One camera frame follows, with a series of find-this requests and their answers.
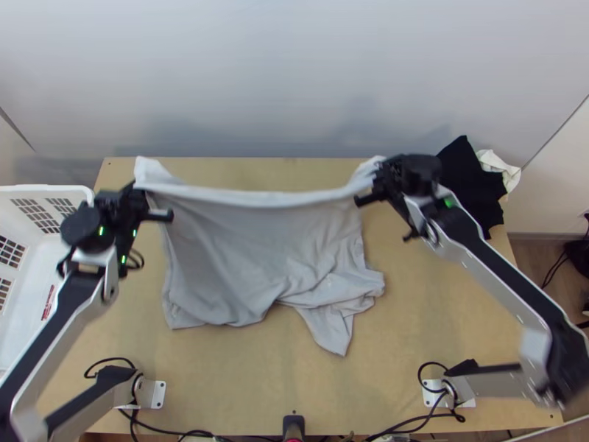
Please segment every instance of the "black cloth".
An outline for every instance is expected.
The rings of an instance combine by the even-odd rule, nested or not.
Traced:
[[[480,224],[484,238],[490,239],[489,229],[503,224],[503,209],[499,198],[507,193],[500,172],[485,172],[473,147],[462,135],[444,147],[437,157],[442,161],[440,184],[448,187],[458,201]]]

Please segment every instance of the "white wall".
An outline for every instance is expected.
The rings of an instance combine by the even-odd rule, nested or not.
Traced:
[[[530,162],[504,205],[514,233],[583,234],[589,212],[589,99]]]
[[[521,165],[588,92],[588,15],[583,0],[4,0],[0,105],[43,155],[92,170],[112,154],[435,153],[463,133]]]

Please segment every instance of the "red label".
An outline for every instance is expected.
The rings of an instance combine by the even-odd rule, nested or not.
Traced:
[[[41,316],[41,320],[45,320],[49,317],[49,313],[51,312],[51,307],[53,305],[53,292],[55,291],[55,286],[52,285],[51,289],[49,289],[49,296],[47,296],[47,301],[45,301],[45,309],[43,309],[43,315]]]

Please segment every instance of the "white laundry basket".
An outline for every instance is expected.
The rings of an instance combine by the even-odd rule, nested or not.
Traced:
[[[84,200],[84,186],[0,186],[0,379],[57,306],[60,225]]]

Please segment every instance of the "wooden floor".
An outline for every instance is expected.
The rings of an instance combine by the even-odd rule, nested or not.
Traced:
[[[555,241],[512,239],[513,253],[519,268],[536,284],[541,284],[546,271],[562,253],[562,243]],[[583,303],[589,295],[589,280],[578,274],[570,263],[565,263],[557,272],[553,281],[546,288],[546,292],[566,311],[575,323],[587,320],[581,314]],[[589,392],[581,395],[574,403],[569,404],[563,413],[565,421],[589,414]],[[499,442],[517,437],[530,430],[494,431],[494,432],[465,432],[465,433],[424,433],[412,435],[419,441],[449,441],[449,442]],[[589,441],[589,419],[579,424],[555,429],[543,435],[526,439],[528,442],[582,442]],[[174,436],[138,436],[141,442],[174,442]],[[231,438],[235,442],[256,442],[256,438]],[[318,442],[319,437],[310,438],[310,442]],[[131,442],[129,435],[95,435],[86,434],[82,442]],[[328,442],[337,442],[338,437],[329,438]]]

